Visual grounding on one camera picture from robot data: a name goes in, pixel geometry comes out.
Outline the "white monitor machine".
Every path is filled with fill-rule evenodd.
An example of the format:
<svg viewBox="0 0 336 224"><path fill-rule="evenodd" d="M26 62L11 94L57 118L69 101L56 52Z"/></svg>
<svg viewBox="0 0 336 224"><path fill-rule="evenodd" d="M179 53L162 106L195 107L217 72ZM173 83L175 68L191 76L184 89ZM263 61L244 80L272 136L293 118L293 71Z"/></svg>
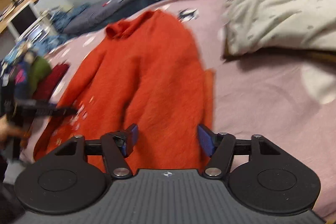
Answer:
<svg viewBox="0 0 336 224"><path fill-rule="evenodd" d="M23 39L34 41L58 34L50 18L48 12L39 13L34 3L29 1L9 18L6 28L16 42Z"/></svg>

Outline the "cream dotted cloth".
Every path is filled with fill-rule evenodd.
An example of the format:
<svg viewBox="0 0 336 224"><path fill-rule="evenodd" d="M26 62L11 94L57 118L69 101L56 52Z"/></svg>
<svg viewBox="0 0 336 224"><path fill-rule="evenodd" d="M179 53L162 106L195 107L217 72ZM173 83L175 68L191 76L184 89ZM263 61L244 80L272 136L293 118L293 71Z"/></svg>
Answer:
<svg viewBox="0 0 336 224"><path fill-rule="evenodd" d="M226 0L225 56L262 48L335 52L335 0Z"/></svg>

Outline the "pink dotted bed sheet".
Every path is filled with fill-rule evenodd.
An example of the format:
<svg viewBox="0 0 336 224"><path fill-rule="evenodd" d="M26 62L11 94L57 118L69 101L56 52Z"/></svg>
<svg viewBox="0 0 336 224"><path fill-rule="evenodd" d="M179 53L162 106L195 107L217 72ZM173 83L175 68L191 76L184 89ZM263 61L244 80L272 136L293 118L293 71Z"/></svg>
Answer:
<svg viewBox="0 0 336 224"><path fill-rule="evenodd" d="M324 51L262 48L225 56L226 0L165 0L140 11L161 10L191 32L202 67L214 74L213 119L208 126L237 138L261 134L314 170L322 184L315 212L335 213L335 55ZM53 64L70 68L52 96L58 104L82 61L106 36L106 28L83 35L51 53ZM22 152L36 161L34 148L50 118L37 119Z"/></svg>

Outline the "orange knit sweater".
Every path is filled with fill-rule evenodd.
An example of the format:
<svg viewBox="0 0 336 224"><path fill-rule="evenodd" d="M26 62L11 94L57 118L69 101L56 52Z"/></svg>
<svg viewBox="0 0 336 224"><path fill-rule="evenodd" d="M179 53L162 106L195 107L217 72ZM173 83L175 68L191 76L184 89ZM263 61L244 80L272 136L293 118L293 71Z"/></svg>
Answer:
<svg viewBox="0 0 336 224"><path fill-rule="evenodd" d="M203 169L197 126L212 125L214 74L202 67L191 32L161 10L120 20L105 32L58 102L77 113L50 119L34 159L75 135L99 139L136 124L138 141L127 158L132 171Z"/></svg>

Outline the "dark grey massage bed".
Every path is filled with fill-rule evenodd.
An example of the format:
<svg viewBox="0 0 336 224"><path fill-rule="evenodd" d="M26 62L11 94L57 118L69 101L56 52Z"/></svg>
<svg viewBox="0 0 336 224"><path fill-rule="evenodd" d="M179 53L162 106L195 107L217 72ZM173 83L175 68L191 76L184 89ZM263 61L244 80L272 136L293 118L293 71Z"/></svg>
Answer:
<svg viewBox="0 0 336 224"><path fill-rule="evenodd" d="M163 0L101 0L85 3L68 12L58 11L51 19L55 30L69 37L100 30Z"/></svg>

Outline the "pile of colourful clothes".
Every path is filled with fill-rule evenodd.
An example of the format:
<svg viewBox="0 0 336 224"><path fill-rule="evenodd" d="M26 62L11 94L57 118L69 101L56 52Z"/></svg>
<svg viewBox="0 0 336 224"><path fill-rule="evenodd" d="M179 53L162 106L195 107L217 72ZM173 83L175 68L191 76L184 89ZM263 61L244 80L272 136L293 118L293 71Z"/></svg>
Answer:
<svg viewBox="0 0 336 224"><path fill-rule="evenodd" d="M51 53L67 40L53 36L38 42L21 40L1 61L1 78L14 73L14 96L19 100L33 99L39 81L48 76L52 66L44 56Z"/></svg>

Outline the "dark red garment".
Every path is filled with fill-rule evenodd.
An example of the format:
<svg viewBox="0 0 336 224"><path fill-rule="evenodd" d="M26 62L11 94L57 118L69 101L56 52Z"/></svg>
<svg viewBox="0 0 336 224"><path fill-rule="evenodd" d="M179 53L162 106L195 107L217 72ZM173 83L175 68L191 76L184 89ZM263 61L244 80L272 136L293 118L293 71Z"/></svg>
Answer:
<svg viewBox="0 0 336 224"><path fill-rule="evenodd" d="M69 68L70 65L68 63L57 64L48 76L38 82L37 88L32 96L33 100L49 101Z"/></svg>

